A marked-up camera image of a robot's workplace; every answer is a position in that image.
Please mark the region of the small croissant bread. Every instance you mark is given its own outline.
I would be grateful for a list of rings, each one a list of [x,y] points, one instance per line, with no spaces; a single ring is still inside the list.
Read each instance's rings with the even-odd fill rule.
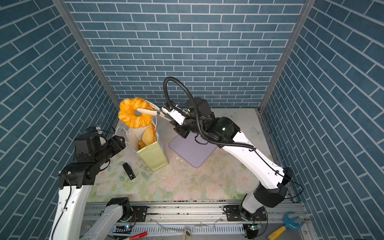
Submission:
[[[140,141],[138,142],[139,150],[145,148],[146,146],[147,146],[147,145],[146,145],[142,140],[140,140]]]

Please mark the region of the triangular toast bread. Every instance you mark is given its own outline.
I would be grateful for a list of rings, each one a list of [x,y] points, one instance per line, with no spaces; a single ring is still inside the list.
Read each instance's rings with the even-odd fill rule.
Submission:
[[[149,146],[157,141],[157,132],[154,124],[149,124],[143,133],[142,141]]]

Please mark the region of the ring shaped croissant bread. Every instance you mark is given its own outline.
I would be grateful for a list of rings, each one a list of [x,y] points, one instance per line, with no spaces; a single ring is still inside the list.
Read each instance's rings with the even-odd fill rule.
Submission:
[[[148,102],[141,98],[124,99],[120,103],[119,119],[129,128],[138,129],[146,127],[152,123],[154,116],[141,114],[137,115],[138,109],[153,110]]]

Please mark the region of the white paper gift bag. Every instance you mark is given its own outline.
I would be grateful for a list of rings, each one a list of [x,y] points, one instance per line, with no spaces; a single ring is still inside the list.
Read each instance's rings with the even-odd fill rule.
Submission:
[[[153,107],[154,111],[155,110],[160,111],[160,109],[156,105],[150,102],[148,103],[150,104],[150,106]],[[132,128],[129,128],[122,121],[120,121],[118,126],[119,131],[122,132],[123,136],[126,138],[126,143],[128,143],[128,145],[133,150],[133,152],[137,154],[138,157],[141,160],[143,160],[145,164],[148,166],[148,168],[153,172],[165,167],[168,164],[167,157],[164,153],[164,147],[163,147],[163,144],[161,143],[159,133],[157,131],[158,117],[159,116],[154,116],[152,118],[152,123],[151,123],[155,125],[156,132],[157,132],[157,141],[149,146],[146,146],[141,150],[139,150],[138,142],[142,140],[143,133],[148,126],[138,128],[138,129],[132,129]]]

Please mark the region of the metal tongs with white tips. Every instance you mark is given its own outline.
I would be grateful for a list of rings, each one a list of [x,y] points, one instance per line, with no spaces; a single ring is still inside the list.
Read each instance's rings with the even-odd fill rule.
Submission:
[[[146,115],[150,115],[150,116],[160,116],[161,118],[166,119],[167,121],[172,120],[169,116],[165,115],[163,112],[160,112],[158,110],[154,111],[154,110],[138,108],[136,111],[138,113],[146,114]]]

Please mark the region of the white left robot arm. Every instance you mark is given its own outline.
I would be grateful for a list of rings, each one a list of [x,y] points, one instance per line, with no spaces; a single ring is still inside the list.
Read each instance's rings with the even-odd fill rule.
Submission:
[[[118,221],[131,221],[133,210],[129,199],[113,198],[91,229],[80,235],[89,194],[102,165],[125,147],[125,139],[86,133],[74,140],[74,161],[59,173],[59,200],[50,234],[51,240],[103,240]]]

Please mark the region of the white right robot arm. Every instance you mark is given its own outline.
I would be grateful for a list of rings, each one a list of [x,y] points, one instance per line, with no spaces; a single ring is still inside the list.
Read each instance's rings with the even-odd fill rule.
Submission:
[[[181,137],[186,138],[189,133],[199,135],[237,158],[257,177],[259,182],[255,189],[244,197],[239,206],[243,218],[253,220],[257,211],[264,207],[273,208],[286,198],[292,169],[273,163],[252,145],[230,118],[215,117],[206,100],[200,97],[188,100],[186,107],[184,111],[174,104],[163,107]]]

